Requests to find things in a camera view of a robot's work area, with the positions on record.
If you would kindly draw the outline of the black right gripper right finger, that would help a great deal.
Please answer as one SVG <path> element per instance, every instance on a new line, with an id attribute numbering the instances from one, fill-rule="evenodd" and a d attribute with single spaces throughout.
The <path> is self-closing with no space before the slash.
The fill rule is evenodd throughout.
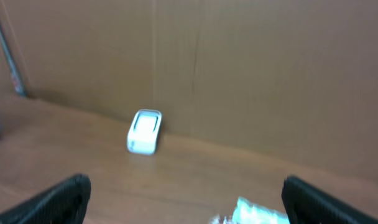
<path id="1" fill-rule="evenodd" d="M 284 180 L 282 201 L 290 224 L 378 224 L 378 219 L 294 175 Z"/>

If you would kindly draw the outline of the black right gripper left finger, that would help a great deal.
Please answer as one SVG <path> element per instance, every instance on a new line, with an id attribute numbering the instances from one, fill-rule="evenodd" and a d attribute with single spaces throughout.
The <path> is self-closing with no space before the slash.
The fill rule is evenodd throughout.
<path id="1" fill-rule="evenodd" d="M 75 174 L 0 213 L 0 224 L 82 224 L 90 196 L 90 178 Z"/>

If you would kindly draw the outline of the teal snack packet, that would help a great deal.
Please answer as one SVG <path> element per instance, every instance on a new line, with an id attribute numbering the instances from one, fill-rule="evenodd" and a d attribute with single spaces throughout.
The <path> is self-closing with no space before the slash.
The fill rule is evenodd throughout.
<path id="1" fill-rule="evenodd" d="M 216 215 L 209 224 L 290 224 L 288 216 L 239 197 L 231 216 Z"/>

